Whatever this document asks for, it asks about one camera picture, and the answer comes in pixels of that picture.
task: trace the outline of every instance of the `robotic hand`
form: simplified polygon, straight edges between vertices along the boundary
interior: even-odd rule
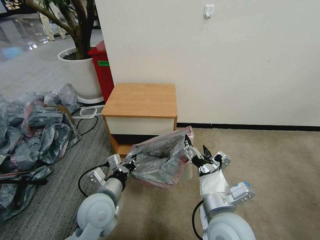
[[[230,164],[231,159],[223,152],[218,152],[212,157],[204,145],[204,155],[201,155],[192,146],[187,135],[183,150],[199,171],[200,194],[203,200],[198,203],[192,214],[192,227],[196,236],[200,240],[255,240],[250,225],[233,213],[236,206],[251,199],[254,192],[246,182],[229,188],[222,169]],[[194,225],[194,216],[200,205],[202,205],[200,207],[202,238],[196,232]]]
[[[106,180],[106,175],[99,167],[87,174],[97,191],[81,203],[77,214],[79,227],[66,240],[95,240],[111,233],[117,224],[125,182],[135,169],[134,162],[135,158],[132,158],[122,163],[119,154],[114,154],[108,158],[107,165],[112,175]]]

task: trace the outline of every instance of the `pile of plastic bags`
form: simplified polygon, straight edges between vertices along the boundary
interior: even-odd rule
[[[59,93],[26,94],[8,102],[0,95],[0,219],[8,219],[26,208],[35,190],[23,181],[44,179],[51,171],[45,164],[62,159],[81,135],[66,111],[79,107],[70,84]],[[20,180],[1,184],[1,180]]]

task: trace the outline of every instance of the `green label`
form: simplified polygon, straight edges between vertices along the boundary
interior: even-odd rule
[[[110,67],[109,61],[98,61],[98,64],[101,67]]]

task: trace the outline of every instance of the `black baseboard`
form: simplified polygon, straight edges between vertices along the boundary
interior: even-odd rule
[[[223,128],[249,130],[281,130],[281,131],[313,131],[320,132],[320,126],[284,126],[284,125],[246,125],[246,124],[216,124],[216,123],[177,123],[177,127],[193,128]]]

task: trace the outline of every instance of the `white drawer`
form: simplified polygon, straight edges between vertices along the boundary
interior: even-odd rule
[[[174,128],[174,118],[105,118],[111,134],[162,135]]]

